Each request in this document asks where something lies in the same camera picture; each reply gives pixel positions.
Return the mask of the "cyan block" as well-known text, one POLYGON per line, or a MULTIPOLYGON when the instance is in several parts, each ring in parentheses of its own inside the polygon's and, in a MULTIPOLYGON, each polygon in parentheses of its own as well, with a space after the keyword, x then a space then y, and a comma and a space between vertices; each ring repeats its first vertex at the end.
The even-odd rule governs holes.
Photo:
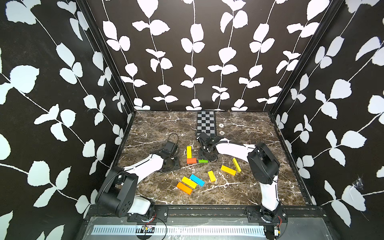
POLYGON ((193 174, 190 176, 190 180, 192 180, 193 182, 195 182, 196 184, 198 184, 201 187, 203 187, 205 185, 205 182, 202 179, 200 179, 199 177, 197 177, 193 174))

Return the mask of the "long yellow block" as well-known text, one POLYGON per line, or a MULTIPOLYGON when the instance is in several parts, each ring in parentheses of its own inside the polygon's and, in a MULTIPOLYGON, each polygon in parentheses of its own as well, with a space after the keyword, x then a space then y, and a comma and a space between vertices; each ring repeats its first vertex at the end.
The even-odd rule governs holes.
POLYGON ((224 166, 224 165, 221 166, 221 170, 222 170, 223 172, 227 173, 227 174, 232 175, 232 176, 235 176, 236 173, 237 173, 236 170, 233 170, 233 169, 231 169, 231 168, 229 168, 229 167, 227 167, 227 166, 224 166))

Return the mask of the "yellow stroke block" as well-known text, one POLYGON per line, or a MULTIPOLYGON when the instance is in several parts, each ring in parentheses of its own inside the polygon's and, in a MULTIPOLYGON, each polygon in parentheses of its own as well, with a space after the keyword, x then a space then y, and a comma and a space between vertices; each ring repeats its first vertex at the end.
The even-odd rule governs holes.
POLYGON ((186 150, 187 150, 187 159, 192 159, 192 147, 187 146, 186 150))

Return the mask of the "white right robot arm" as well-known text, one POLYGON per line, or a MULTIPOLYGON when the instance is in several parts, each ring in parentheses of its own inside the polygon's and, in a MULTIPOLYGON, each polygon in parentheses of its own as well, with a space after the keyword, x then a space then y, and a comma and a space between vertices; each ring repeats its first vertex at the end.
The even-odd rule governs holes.
POLYGON ((262 208, 273 212, 280 206, 278 196, 278 175, 280 163, 264 143, 256 145, 241 144, 216 136, 211 137, 197 131, 200 144, 199 157, 214 162, 218 155, 228 155, 243 160, 250 165, 254 178, 260 183, 262 208))

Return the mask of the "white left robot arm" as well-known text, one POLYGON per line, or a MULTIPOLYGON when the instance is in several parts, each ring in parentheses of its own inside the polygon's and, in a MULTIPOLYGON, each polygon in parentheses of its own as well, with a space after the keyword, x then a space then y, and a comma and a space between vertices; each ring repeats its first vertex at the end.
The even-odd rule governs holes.
POLYGON ((96 204, 113 215, 148 215, 151 201, 136 195, 138 183, 155 172, 171 172, 180 168, 177 156, 150 154, 144 160, 124 168, 113 167, 96 197, 96 204))

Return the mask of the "red block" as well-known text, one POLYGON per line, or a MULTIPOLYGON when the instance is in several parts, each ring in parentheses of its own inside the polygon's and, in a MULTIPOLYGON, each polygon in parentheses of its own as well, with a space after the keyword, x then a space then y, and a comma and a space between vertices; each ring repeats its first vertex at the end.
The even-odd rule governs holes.
POLYGON ((198 160, 196 158, 189 158, 187 159, 187 164, 196 164, 198 160))

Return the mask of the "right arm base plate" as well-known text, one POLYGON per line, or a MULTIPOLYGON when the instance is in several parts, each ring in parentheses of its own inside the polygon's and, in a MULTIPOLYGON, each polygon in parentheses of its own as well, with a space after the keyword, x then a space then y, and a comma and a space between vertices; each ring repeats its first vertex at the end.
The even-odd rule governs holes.
POLYGON ((249 223, 258 223, 260 225, 278 225, 288 221, 287 211, 281 205, 278 205, 274 211, 270 211, 263 206, 250 206, 246 207, 244 214, 249 223))

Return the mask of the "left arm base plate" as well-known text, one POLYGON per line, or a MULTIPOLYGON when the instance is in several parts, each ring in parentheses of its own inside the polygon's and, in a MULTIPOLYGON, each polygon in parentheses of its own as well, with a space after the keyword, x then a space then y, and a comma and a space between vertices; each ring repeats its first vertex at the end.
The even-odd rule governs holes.
POLYGON ((154 205, 150 207, 148 212, 144 215, 128 214, 128 223, 147 224, 153 225, 155 223, 166 223, 168 219, 169 208, 162 205, 154 205))

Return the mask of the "small yellow block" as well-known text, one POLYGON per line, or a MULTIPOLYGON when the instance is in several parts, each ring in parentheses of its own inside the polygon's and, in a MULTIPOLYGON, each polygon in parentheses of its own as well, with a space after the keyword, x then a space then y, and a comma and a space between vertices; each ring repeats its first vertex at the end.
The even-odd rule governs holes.
POLYGON ((210 182, 215 182, 217 180, 213 171, 209 171, 208 175, 209 175, 209 178, 210 178, 210 182))

